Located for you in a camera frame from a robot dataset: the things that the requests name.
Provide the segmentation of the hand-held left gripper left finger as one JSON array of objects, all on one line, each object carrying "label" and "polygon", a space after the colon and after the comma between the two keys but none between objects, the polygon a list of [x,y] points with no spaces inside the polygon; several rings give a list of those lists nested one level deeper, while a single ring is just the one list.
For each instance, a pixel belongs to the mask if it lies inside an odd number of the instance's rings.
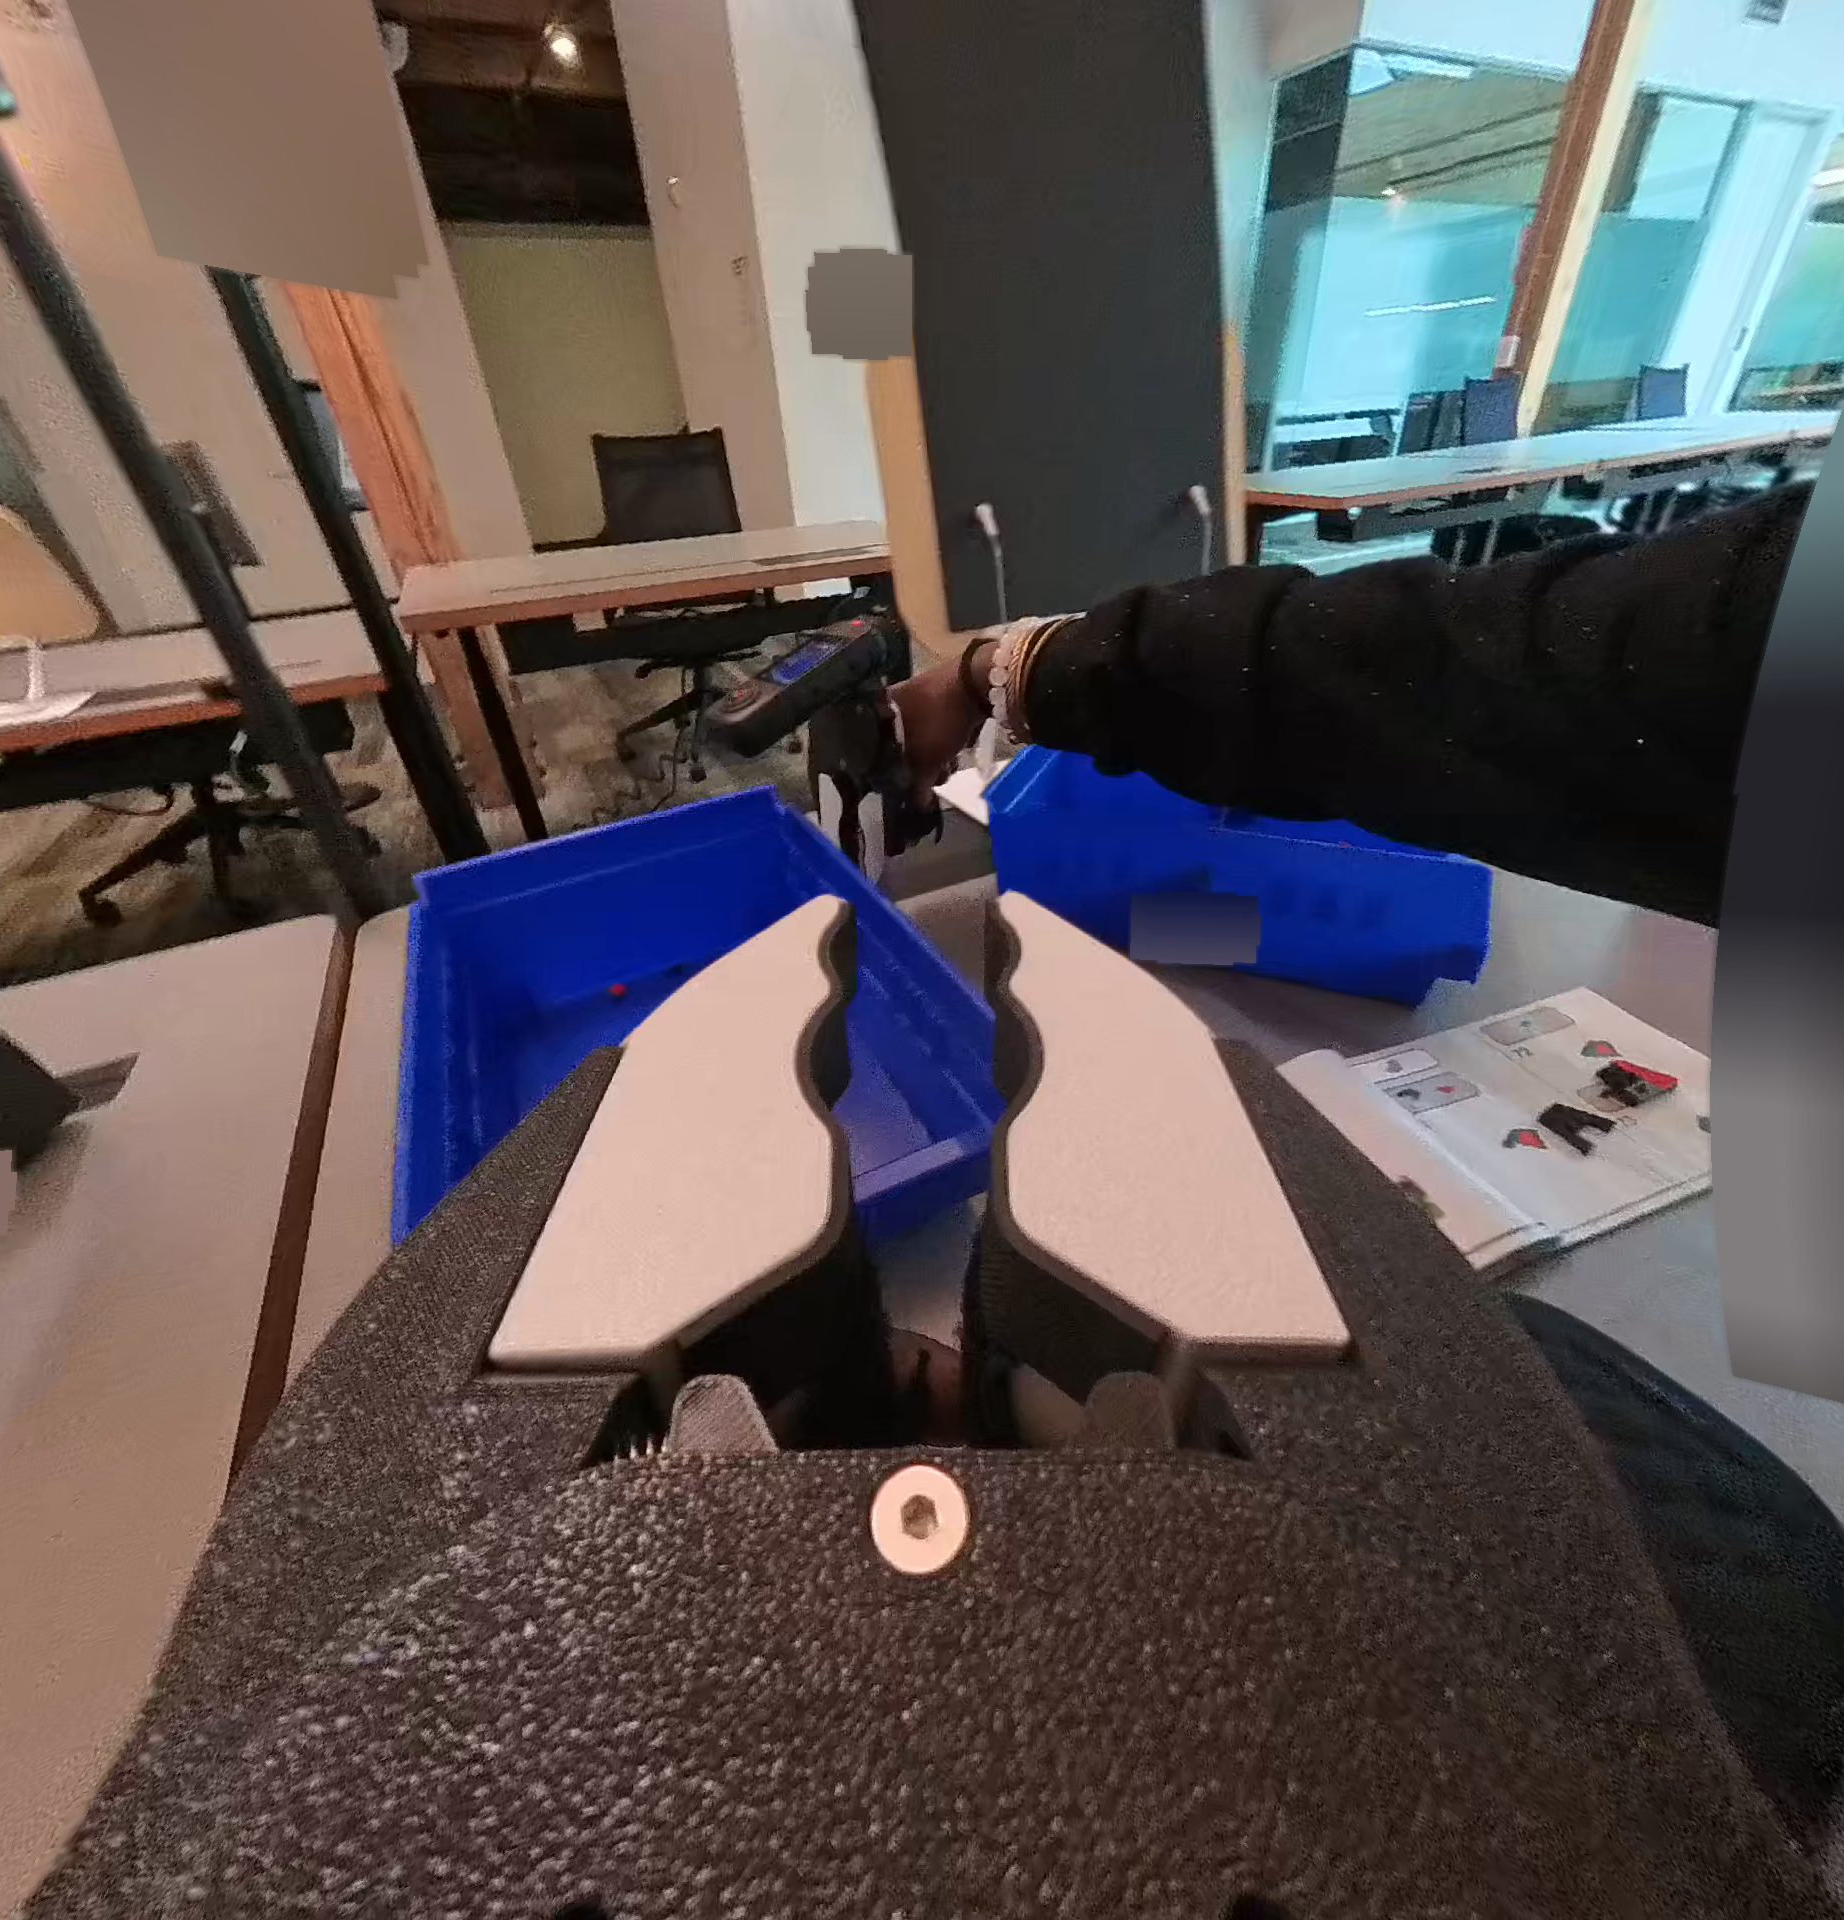
[{"label": "hand-held left gripper left finger", "polygon": [[817,895],[630,1032],[493,1330],[493,1368],[676,1366],[838,1248],[855,991],[855,908]]}]

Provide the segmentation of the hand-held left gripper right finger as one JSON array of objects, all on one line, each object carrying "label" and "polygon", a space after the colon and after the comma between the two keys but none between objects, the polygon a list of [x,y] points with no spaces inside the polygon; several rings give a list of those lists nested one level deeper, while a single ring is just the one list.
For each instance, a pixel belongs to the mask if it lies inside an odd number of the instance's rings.
[{"label": "hand-held left gripper right finger", "polygon": [[1345,1316],[1216,1034],[1020,891],[986,908],[986,1221],[1053,1300],[1002,1340],[1042,1374],[1339,1361]]}]

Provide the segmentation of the blue plastic bin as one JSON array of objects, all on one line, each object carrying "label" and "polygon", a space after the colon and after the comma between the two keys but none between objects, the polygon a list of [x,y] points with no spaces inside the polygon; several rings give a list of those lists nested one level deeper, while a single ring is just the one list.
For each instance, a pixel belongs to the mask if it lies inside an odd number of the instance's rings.
[{"label": "blue plastic bin", "polygon": [[1002,891],[1149,963],[1417,1005],[1488,957],[1493,876],[1463,855],[1197,803],[1053,749],[1012,756],[983,803]]},{"label": "blue plastic bin", "polygon": [[838,1115],[865,1234],[888,1242],[983,1190],[991,1011],[770,785],[443,865],[415,889],[391,1242],[596,1048],[817,895],[857,919]]}]

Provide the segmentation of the person's right forearm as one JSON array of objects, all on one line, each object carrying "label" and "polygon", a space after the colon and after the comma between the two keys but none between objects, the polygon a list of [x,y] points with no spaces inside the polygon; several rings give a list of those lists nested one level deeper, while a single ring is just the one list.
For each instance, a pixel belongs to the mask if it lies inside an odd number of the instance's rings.
[{"label": "person's right forearm", "polygon": [[1037,661],[1031,744],[1715,928],[1812,498],[1797,482],[1664,535],[1475,567],[1261,566],[1132,589]]}]

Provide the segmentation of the person's right hand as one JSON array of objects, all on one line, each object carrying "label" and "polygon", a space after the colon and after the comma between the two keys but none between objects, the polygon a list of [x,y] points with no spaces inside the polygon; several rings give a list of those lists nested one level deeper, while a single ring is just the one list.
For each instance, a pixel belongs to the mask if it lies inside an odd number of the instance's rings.
[{"label": "person's right hand", "polygon": [[911,803],[930,807],[956,758],[974,746],[991,710],[994,635],[971,638],[956,659],[935,661],[886,690],[902,735]]}]

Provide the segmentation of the wooden office desk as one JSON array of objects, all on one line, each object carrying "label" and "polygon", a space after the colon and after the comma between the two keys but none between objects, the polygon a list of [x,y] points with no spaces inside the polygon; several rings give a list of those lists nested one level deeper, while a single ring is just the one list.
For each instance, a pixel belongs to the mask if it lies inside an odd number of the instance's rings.
[{"label": "wooden office desk", "polygon": [[509,806],[527,840],[545,840],[532,773],[480,631],[496,631],[500,661],[525,674],[608,661],[632,661],[639,674],[681,672],[681,695],[616,732],[615,746],[622,749],[673,720],[689,779],[704,779],[703,715],[715,692],[713,668],[775,635],[870,610],[894,610],[886,531],[847,520],[426,563],[406,573],[396,618],[411,640],[462,640]]},{"label": "wooden office desk", "polygon": [[[262,617],[257,645],[304,708],[319,751],[350,739],[333,706],[386,687],[350,610]],[[250,732],[230,672],[201,628],[0,640],[0,812],[181,785],[225,768],[228,748]]]}]

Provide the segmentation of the black office chair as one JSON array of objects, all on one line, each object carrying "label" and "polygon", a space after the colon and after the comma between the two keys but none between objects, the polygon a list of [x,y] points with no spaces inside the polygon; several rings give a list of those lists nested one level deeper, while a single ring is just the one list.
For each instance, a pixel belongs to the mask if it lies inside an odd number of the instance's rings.
[{"label": "black office chair", "polygon": [[[667,435],[596,435],[590,438],[597,485],[604,504],[604,544],[650,544],[741,534],[734,480],[718,428]],[[634,659],[635,674],[673,670],[681,693],[663,706],[621,729],[616,751],[632,758],[632,741],[673,723],[676,729],[673,768],[691,781],[706,779],[703,741],[706,708],[721,693],[711,670],[721,661],[752,655],[782,635],[770,624],[775,593],[746,589],[724,600],[645,601],[604,613],[601,657]]]},{"label": "black office chair", "polygon": [[186,807],[78,889],[86,920],[117,926],[114,894],[156,865],[181,865],[195,845],[206,850],[214,898],[234,915],[257,915],[236,894],[230,860],[244,852],[250,834],[304,834],[307,827],[270,775],[271,760],[247,729],[230,718],[214,718],[103,736],[90,744],[90,754],[94,785],[83,797],[88,806],[110,809],[114,793],[141,789],[163,797],[165,809],[173,809],[180,797]]}]

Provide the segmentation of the white instruction booklet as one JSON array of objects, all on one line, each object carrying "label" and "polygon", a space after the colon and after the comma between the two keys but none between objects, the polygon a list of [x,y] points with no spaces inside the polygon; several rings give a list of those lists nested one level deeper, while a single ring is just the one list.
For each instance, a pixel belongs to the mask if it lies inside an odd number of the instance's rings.
[{"label": "white instruction booklet", "polygon": [[1706,1053],[1592,990],[1278,1071],[1478,1273],[1710,1189]]}]

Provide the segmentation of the dark grey partition panel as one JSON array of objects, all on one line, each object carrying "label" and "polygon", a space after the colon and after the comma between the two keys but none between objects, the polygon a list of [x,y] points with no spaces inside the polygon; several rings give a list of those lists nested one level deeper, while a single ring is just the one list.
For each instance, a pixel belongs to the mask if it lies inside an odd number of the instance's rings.
[{"label": "dark grey partition panel", "polygon": [[1204,13],[855,3],[952,631],[1224,557]]}]

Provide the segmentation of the black textured seat cushion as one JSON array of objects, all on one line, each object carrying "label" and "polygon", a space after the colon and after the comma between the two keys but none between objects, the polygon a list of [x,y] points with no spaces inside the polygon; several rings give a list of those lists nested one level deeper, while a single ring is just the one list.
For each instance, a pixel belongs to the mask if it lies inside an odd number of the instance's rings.
[{"label": "black textured seat cushion", "polygon": [[1614,1337],[1521,1291],[1507,1302],[1605,1453],[1754,1782],[1844,1902],[1844,1524]]}]

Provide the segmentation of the black tripod stand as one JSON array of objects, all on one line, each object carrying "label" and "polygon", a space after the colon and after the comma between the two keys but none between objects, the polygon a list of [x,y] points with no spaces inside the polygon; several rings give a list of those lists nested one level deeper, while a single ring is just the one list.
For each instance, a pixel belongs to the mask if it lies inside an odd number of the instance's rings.
[{"label": "black tripod stand", "polygon": [[[0,76],[0,123],[16,111],[15,91]],[[378,915],[386,895],[345,809],[321,749],[311,746],[297,704],[262,653],[254,620],[228,566],[214,549],[203,519],[173,465],[151,436],[141,408],[104,347],[64,256],[44,230],[27,191],[0,143],[0,251],[32,313],[64,362],[94,425],[120,465],[128,491],[151,527],[166,563],[181,580],[201,628],[227,668],[240,714],[259,748],[277,767],[300,818],[311,829],[353,917]],[[453,768],[438,722],[423,693],[406,642],[391,631],[391,613],[375,566],[362,550],[337,493],[333,465],[321,454],[311,413],[285,369],[280,344],[247,274],[209,269],[215,300],[230,324],[238,350],[277,433],[311,516],[324,534],[346,587],[368,653],[380,672],[380,706],[391,746],[423,809],[443,859],[491,850],[478,807]]]}]

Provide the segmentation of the black object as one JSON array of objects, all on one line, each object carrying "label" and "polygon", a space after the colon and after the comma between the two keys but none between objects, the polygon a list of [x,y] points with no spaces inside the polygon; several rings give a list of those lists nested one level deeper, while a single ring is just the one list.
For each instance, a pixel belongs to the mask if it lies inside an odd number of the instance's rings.
[{"label": "black object", "polygon": [[78,1115],[73,1086],[0,1029],[0,1155],[20,1171]]}]

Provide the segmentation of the long wooden table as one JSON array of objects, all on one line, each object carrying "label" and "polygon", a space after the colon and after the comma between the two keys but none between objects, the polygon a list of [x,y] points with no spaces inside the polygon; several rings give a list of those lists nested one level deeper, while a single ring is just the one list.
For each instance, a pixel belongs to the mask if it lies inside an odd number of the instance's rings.
[{"label": "long wooden table", "polygon": [[1387,509],[1417,498],[1458,498],[1566,477],[1652,477],[1658,467],[1727,465],[1736,456],[1826,443],[1840,408],[1739,410],[1618,422],[1475,448],[1397,451],[1383,459],[1251,470],[1253,519]]}]

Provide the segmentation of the beige chair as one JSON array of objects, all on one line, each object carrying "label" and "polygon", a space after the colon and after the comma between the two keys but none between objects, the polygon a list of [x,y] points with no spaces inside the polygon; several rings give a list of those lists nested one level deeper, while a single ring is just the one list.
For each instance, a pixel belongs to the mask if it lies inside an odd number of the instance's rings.
[{"label": "beige chair", "polygon": [[0,507],[0,645],[96,635],[103,613],[32,529]]}]

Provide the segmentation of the stack of wrist bracelets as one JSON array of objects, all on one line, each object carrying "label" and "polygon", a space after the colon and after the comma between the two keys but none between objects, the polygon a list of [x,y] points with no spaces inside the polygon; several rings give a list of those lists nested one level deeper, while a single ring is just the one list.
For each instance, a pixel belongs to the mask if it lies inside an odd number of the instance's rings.
[{"label": "stack of wrist bracelets", "polygon": [[962,649],[951,690],[962,706],[962,749],[974,749],[983,732],[1031,744],[1029,681],[1055,635],[1084,618],[1080,613],[1026,615],[980,629]]}]

